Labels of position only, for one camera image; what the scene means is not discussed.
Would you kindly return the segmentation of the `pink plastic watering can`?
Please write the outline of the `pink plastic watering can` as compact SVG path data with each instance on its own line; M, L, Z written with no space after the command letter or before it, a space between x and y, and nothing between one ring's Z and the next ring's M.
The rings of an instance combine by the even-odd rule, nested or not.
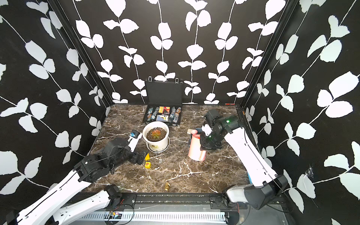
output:
M204 161L206 157L206 151L200 150L200 146L195 144L195 141L192 141L189 146L188 156L195 161Z

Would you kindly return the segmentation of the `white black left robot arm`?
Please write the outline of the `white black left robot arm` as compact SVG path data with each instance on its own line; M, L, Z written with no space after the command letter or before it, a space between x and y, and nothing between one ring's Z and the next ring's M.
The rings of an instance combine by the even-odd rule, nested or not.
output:
M77 163L72 171L53 189L48 191L31 206L20 212L14 211L6 216L6 225L68 225L88 213L111 207L113 210L125 206L122 193L115 185L80 202L64 205L83 189L100 178L114 173L115 169L129 161L141 165L145 151L136 151L142 136L129 139L115 138L96 154L91 154Z

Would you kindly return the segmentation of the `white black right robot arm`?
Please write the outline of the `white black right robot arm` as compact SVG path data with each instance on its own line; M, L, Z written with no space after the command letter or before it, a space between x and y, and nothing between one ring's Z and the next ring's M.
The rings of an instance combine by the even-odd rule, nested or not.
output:
M254 209L261 209L284 191L288 181L284 175L277 174L261 156L248 136L244 122L236 115L221 116L215 109L204 115L211 132L200 133L200 149L215 151L221 149L226 141L235 151L246 168L251 184L235 185L225 192L231 203L248 203Z

